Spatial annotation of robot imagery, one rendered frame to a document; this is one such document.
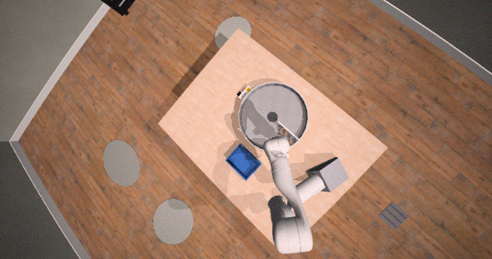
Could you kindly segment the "blue tray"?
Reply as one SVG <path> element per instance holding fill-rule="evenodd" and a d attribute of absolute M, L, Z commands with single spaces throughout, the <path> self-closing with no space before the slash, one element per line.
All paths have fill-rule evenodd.
<path fill-rule="evenodd" d="M 255 161 L 256 160 L 256 161 Z M 251 154 L 241 143 L 225 160 L 245 181 L 262 164 L 253 154 Z"/>

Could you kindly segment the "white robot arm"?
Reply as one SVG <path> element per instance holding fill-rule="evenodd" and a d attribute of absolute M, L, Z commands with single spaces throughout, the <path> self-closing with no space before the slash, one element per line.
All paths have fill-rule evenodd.
<path fill-rule="evenodd" d="M 275 248 L 283 254 L 310 251 L 313 237 L 302 203 L 322 191 L 325 188 L 324 183 L 319 176 L 313 174 L 295 185 L 288 159 L 276 156 L 290 150 L 289 141 L 285 137 L 266 140 L 263 149 L 271 165 L 273 181 L 287 199 L 286 203 L 282 196 L 276 195 L 268 201 L 269 209 L 276 201 L 271 209 L 271 220 L 274 217 L 272 237 Z"/>

